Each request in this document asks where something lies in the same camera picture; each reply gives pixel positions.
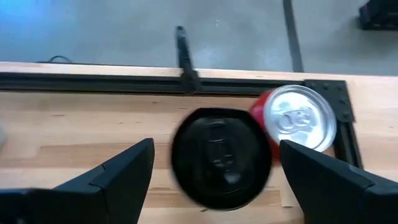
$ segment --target black metal bracket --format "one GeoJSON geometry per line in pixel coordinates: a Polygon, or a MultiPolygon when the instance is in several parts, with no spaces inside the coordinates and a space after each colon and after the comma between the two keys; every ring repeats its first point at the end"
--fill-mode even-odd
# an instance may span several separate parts
{"type": "Polygon", "coordinates": [[[363,168],[353,122],[355,116],[345,81],[305,80],[304,85],[321,94],[333,108],[337,120],[336,138],[333,143],[337,158],[363,168]]]}
{"type": "Polygon", "coordinates": [[[193,64],[189,54],[187,33],[182,26],[175,30],[177,41],[178,65],[182,69],[181,85],[185,93],[194,93],[201,89],[198,72],[193,69],[193,64]]]}

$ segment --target soda can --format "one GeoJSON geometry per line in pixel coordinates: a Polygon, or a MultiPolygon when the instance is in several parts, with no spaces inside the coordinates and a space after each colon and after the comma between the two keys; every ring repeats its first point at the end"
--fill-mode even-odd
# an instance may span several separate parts
{"type": "Polygon", "coordinates": [[[304,86],[285,85],[268,90],[249,112],[266,132],[277,161],[280,140],[323,152],[336,136],[336,116],[331,106],[319,93],[304,86]]]}

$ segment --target wooden table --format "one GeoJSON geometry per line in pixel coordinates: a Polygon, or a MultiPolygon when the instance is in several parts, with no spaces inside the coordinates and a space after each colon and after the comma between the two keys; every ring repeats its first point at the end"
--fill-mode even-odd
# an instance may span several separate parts
{"type": "MultiPolygon", "coordinates": [[[[176,68],[0,63],[1,72],[176,76],[176,68]]],[[[367,170],[398,180],[398,78],[201,69],[202,77],[346,80],[367,170]]],[[[139,223],[302,223],[299,207],[282,207],[285,182],[275,168],[263,193],[233,212],[201,212],[179,191],[168,162],[179,122],[196,108],[248,109],[253,98],[0,92],[0,188],[51,188],[143,138],[155,139],[155,164],[139,223]]]]}

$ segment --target gray floor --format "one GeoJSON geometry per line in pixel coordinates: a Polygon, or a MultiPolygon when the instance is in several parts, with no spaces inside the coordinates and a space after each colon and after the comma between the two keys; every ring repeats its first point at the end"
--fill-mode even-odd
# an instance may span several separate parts
{"type": "MultiPolygon", "coordinates": [[[[395,75],[398,32],[363,32],[364,0],[294,1],[306,72],[395,75]]],[[[199,68],[292,71],[282,0],[0,0],[0,60],[176,67],[183,25],[199,68]]]]}
{"type": "Polygon", "coordinates": [[[398,75],[398,31],[358,29],[366,1],[293,1],[306,72],[398,75]]]}

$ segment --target wood grain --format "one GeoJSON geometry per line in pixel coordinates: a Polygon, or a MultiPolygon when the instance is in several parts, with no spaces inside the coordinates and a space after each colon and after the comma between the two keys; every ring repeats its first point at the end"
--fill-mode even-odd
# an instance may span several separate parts
{"type": "MultiPolygon", "coordinates": [[[[0,62],[0,72],[177,76],[176,68],[52,65],[0,62]]],[[[282,72],[200,70],[202,77],[346,80],[365,167],[398,179],[398,78],[282,72]]],[[[275,167],[263,193],[233,212],[203,208],[178,190],[169,166],[169,143],[179,122],[199,107],[246,110],[252,98],[89,95],[0,92],[0,188],[54,187],[84,173],[143,138],[155,140],[154,173],[140,223],[302,223],[275,167]]]]}

